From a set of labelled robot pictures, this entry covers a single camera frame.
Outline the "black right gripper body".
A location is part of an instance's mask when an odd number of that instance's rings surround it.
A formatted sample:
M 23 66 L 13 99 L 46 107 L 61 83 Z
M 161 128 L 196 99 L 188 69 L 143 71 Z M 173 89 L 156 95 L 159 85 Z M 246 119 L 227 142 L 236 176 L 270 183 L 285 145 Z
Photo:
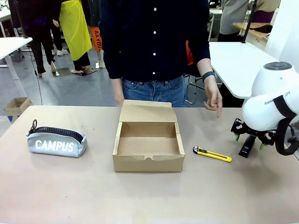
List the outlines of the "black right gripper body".
M 245 131 L 245 133 L 249 134 L 249 135 L 253 135 L 253 136 L 258 136 L 258 131 L 257 130 L 254 130 L 250 127 L 244 127 L 243 130 Z

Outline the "person's left hand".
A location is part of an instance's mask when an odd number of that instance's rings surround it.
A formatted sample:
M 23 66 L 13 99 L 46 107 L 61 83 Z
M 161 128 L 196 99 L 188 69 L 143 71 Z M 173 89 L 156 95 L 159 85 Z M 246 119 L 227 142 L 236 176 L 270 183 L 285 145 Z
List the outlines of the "person's left hand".
M 204 80 L 205 94 L 207 102 L 204 101 L 205 108 L 210 111 L 216 111 L 217 117 L 221 116 L 222 112 L 222 96 L 216 83 L 215 76 L 208 76 Z

